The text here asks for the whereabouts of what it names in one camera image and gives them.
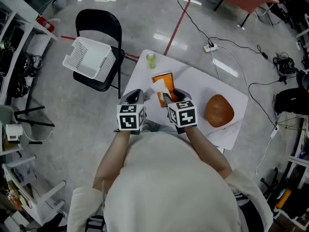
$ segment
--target black folding chair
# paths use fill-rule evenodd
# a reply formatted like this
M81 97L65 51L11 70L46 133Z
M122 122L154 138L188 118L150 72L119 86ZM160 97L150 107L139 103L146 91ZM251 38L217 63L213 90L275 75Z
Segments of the black folding chair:
M90 79L84 75L81 75L77 72L73 73L73 78L82 83L91 87L97 91L104 92L109 89L110 86L118 89L118 98L121 98L121 89L120 89L120 70L121 64L125 56L124 50L121 49L121 39L122 39L122 30L119 21L117 18L110 12L104 10L91 10L86 9L78 13L76 20L76 31L77 36L80 36L80 31L83 30L94 30L105 33L118 42L118 48L112 46L112 53L116 57L116 61L112 66L105 82L100 82L95 79ZM112 85L112 81L118 72L118 87Z

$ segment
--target white table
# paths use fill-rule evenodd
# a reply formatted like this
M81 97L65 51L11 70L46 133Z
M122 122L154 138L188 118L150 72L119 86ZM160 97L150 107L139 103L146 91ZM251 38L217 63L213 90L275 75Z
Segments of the white table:
M214 145L232 149L246 111L248 97L204 72L158 53L156 53L157 67L151 70L147 67L148 52L149 50L142 52L124 95L137 88L145 92L152 84L151 77L170 71L173 73L175 87L188 92L197 104L197 127ZM233 120L219 128L212 127L205 119L206 104L216 94L223 95L235 112ZM156 93L145 102L145 107L147 119L162 125L173 126L167 118L166 108L160 106Z

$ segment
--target red tape line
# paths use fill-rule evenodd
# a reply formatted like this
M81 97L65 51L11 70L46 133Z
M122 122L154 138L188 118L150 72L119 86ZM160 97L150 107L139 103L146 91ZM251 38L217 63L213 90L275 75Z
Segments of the red tape line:
M176 34L176 32L177 32L177 30L178 30L178 28L179 28L179 26L180 26L180 23L181 23L182 20L183 20L184 13L186 12L186 10L187 10L188 7L189 7L190 1L191 1L191 0L189 0L189 1L187 2L186 6L185 6L185 8L184 8L184 10L183 10L183 13L182 13L182 15L181 15L180 18L179 18L179 21L178 21L178 23L177 23L177 25L176 25L176 28L175 28L175 30L174 30L174 32L173 32L173 34L172 34L172 37L170 38L169 43L168 43L168 45L167 45L167 47L166 47L166 49L165 49L165 52L164 52L164 54L163 54L164 56L166 56L166 54L167 54L168 51L169 51L170 45L172 44L173 39L174 39L174 37L175 37L175 34Z
M63 35L61 35L61 38L63 38L63 39L68 39L68 40L73 40L73 41L75 41L75 40L76 40L76 38L74 38L74 37L70 37L70 36L63 36Z
M135 55L132 55L132 54L129 54L129 53L126 53L126 56L130 57L130 58L136 58L136 59L140 58L139 56L135 56Z

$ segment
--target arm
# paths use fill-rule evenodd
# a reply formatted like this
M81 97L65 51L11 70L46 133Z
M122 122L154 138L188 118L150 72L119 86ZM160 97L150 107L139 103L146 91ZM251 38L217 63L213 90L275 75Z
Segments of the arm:
M115 135L98 167L92 186L94 189L102 191L104 181L104 186L108 191L115 178L119 175L126 158L130 133L129 130L122 130Z
M211 166L215 171L227 178L232 169L224 155L200 132L197 127L188 126L184 128L193 149L198 154L199 158Z

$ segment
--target person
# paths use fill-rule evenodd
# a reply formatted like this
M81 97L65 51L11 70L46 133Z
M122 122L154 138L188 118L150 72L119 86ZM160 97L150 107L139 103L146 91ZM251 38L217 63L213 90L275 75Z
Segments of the person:
M100 213L107 232L268 231L273 215L258 186L198 127L184 132L151 121L140 135L119 131L92 188L73 192L68 231L85 231Z

